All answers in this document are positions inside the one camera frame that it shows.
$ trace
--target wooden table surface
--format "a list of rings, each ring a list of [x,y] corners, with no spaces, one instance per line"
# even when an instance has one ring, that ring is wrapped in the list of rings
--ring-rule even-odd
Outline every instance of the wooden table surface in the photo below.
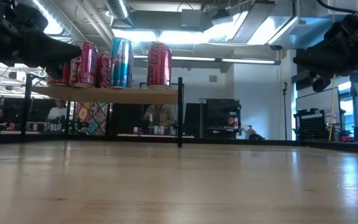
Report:
[[[0,145],[0,223],[358,223],[358,154],[131,142]]]

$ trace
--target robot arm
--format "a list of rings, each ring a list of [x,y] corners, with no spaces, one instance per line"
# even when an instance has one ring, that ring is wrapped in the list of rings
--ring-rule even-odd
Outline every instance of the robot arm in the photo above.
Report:
[[[314,91],[324,90],[334,74],[358,71],[358,13],[335,22],[322,42],[299,50],[293,61],[310,70]]]
[[[81,49],[44,34],[48,20],[35,8],[12,0],[0,0],[0,62],[23,63],[46,68],[62,77],[63,64],[81,54]]]

